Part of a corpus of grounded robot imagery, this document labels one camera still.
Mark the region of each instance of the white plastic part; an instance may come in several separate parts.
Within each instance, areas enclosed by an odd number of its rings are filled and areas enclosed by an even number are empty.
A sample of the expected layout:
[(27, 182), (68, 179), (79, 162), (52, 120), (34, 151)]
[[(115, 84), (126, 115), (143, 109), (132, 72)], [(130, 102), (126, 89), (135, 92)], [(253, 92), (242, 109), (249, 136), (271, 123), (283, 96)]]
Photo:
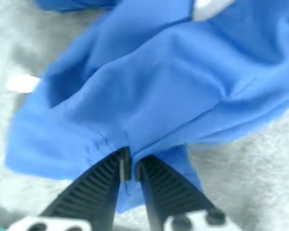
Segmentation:
[(86, 220), (46, 217), (26, 217), (11, 225), (8, 231), (29, 231), (36, 224), (44, 224), (46, 231), (66, 231), (71, 228), (92, 231), (91, 224)]
[(39, 78), (25, 74), (10, 75), (7, 82), (7, 90), (31, 93), (39, 83)]
[(194, 21), (204, 21), (214, 17), (235, 0), (195, 0), (193, 10)]
[[(190, 231), (242, 231), (229, 218), (226, 218), (224, 225), (209, 225), (206, 221), (205, 210), (187, 213), (186, 216), (190, 219), (193, 228)], [(174, 217), (169, 217), (164, 225), (164, 231), (174, 231), (172, 228), (172, 221)]]

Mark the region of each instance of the gray fabric surface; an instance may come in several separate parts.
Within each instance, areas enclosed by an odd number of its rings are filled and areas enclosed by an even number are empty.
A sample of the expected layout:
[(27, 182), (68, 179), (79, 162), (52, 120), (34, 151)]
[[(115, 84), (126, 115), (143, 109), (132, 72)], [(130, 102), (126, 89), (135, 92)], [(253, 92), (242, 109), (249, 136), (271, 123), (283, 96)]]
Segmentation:
[[(42, 12), (27, 0), (0, 0), (0, 225), (38, 214), (69, 181), (6, 169), (5, 138), (19, 97), (11, 73), (38, 75), (98, 14)], [(206, 195), (246, 231), (289, 231), (289, 112), (260, 131), (214, 149), (192, 146)], [(117, 215), (118, 226), (148, 230), (143, 207)]]

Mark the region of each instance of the fuzzy gray surface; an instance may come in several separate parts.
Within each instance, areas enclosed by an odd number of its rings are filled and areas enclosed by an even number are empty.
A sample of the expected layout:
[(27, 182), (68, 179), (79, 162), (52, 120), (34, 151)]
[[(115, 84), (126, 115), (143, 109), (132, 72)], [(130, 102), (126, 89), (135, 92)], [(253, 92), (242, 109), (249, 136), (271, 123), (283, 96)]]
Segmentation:
[[(27, 0), (0, 0), (0, 225), (38, 214), (69, 181), (6, 169), (5, 137), (18, 95), (7, 92), (11, 73), (38, 75), (99, 14), (42, 12)], [(246, 231), (289, 231), (289, 111), (232, 144), (191, 148), (206, 195)], [(117, 215), (118, 230), (148, 230), (143, 207)]]

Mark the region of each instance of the screw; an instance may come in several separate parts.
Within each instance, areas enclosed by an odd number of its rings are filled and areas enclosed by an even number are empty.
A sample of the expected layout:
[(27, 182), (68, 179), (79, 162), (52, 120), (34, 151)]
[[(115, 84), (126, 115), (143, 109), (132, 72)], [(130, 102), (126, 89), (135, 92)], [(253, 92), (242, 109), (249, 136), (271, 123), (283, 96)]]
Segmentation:
[(82, 231), (82, 229), (79, 227), (72, 227), (72, 228), (68, 229), (67, 231)]
[(210, 225), (223, 225), (226, 223), (226, 216), (219, 209), (211, 209), (206, 216), (207, 223)]
[(46, 225), (43, 223), (37, 223), (29, 228), (28, 231), (46, 231)]
[(190, 231), (193, 225), (185, 214), (176, 215), (172, 220), (173, 231)]

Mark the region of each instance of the blue cloth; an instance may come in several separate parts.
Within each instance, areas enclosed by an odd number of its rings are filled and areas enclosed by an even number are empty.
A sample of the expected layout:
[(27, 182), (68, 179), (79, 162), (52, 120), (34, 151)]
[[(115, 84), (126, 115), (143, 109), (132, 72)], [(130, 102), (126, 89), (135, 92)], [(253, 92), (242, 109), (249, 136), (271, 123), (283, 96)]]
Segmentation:
[[(200, 187), (187, 143), (232, 141), (289, 108), (289, 0), (236, 1), (205, 22), (191, 11), (191, 0), (123, 0), (92, 23), (15, 115), (7, 166), (75, 179), (130, 146), (133, 168), (155, 154)], [(122, 185), (118, 212), (143, 203), (138, 183)]]

